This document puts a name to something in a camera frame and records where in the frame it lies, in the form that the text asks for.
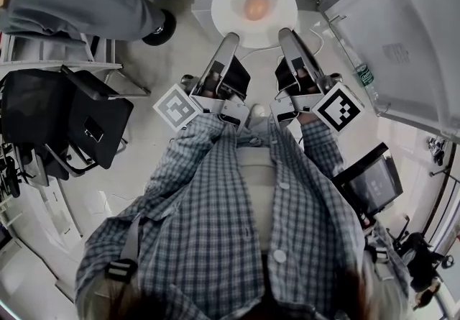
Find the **plaid shirt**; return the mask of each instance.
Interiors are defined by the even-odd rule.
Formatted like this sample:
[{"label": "plaid shirt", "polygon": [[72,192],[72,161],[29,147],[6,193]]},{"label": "plaid shirt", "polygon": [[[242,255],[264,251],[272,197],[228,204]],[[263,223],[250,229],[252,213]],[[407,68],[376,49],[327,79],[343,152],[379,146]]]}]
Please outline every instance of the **plaid shirt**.
[{"label": "plaid shirt", "polygon": [[[330,181],[340,171],[339,149],[322,122],[302,126],[305,154],[288,129],[278,131],[272,119],[268,128],[267,138],[258,140],[270,146],[276,167],[267,259],[272,293],[289,316],[330,319],[337,311],[338,269],[359,273],[364,251],[357,217]],[[167,318],[238,319],[257,304],[265,291],[259,238],[235,153],[254,136],[237,137],[210,114],[178,132],[146,193],[86,242],[77,300],[119,259],[141,212],[139,286],[167,301]],[[276,261],[276,250],[285,253],[284,262]],[[394,252],[391,258],[407,295],[407,270]]]}]

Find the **egg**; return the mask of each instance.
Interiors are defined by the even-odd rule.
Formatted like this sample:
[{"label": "egg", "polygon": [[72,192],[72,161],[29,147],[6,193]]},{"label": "egg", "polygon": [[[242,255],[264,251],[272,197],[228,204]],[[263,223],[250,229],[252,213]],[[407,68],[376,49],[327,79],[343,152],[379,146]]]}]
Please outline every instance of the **egg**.
[{"label": "egg", "polygon": [[269,7],[269,0],[246,0],[244,2],[244,14],[247,19],[257,21],[267,15]]}]

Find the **tile floor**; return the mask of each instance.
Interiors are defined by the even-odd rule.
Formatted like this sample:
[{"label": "tile floor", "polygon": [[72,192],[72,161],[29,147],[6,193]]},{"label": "tile floor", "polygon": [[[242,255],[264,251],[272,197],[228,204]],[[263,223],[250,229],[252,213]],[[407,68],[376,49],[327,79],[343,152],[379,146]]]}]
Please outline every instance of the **tile floor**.
[{"label": "tile floor", "polygon": [[[201,76],[212,58],[217,44],[211,42],[190,11],[193,0],[169,0],[160,2],[177,17],[178,27],[172,39],[163,46],[150,47],[142,41],[119,42],[119,61],[131,76],[151,89],[148,99],[133,100],[134,111],[126,130],[129,141],[125,152],[117,155],[109,170],[96,168],[80,178],[62,182],[75,222],[83,239],[70,253],[61,251],[46,243],[44,235],[34,241],[34,248],[48,261],[52,269],[68,285],[72,285],[78,262],[83,254],[84,240],[107,217],[117,214],[133,199],[141,195],[144,185],[174,132],[163,122],[152,106],[186,74]],[[303,39],[311,48],[317,48],[318,38],[308,33]],[[269,103],[276,94],[274,70],[281,50],[268,50],[250,55],[243,61],[252,76],[248,90],[248,104],[261,103],[269,109]],[[350,71],[337,55],[337,51],[326,42],[317,59],[326,74],[340,72],[347,83],[364,103],[368,103],[365,93],[351,77]],[[128,88],[129,85],[112,78],[114,88]],[[402,212],[410,210],[415,214],[421,192],[414,185],[420,181],[420,173],[426,176],[430,168],[428,151],[423,149],[424,134],[420,131],[394,122],[381,122],[372,112],[367,112],[355,129],[345,133],[339,144],[347,164],[352,164],[384,140],[391,148],[400,170],[404,198],[396,208],[387,212],[386,219],[395,219]],[[431,186],[435,190],[438,182]],[[31,229],[31,234],[39,234]]]}]

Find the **refrigerator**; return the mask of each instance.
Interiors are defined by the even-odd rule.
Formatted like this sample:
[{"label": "refrigerator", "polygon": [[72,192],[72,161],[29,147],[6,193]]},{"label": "refrigerator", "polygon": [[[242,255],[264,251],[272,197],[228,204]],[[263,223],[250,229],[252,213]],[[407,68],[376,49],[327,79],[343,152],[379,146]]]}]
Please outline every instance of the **refrigerator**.
[{"label": "refrigerator", "polygon": [[[193,5],[207,31],[211,1]],[[328,22],[351,62],[368,65],[377,115],[460,142],[460,0],[297,1]]]}]

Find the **shirt button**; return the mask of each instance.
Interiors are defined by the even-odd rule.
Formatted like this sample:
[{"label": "shirt button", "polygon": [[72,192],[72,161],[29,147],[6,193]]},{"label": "shirt button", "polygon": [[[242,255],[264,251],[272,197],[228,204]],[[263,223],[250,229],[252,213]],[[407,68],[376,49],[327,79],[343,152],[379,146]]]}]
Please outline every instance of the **shirt button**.
[{"label": "shirt button", "polygon": [[276,262],[279,264],[283,264],[286,261],[286,254],[282,250],[275,250],[273,252],[273,258],[275,259]]}]

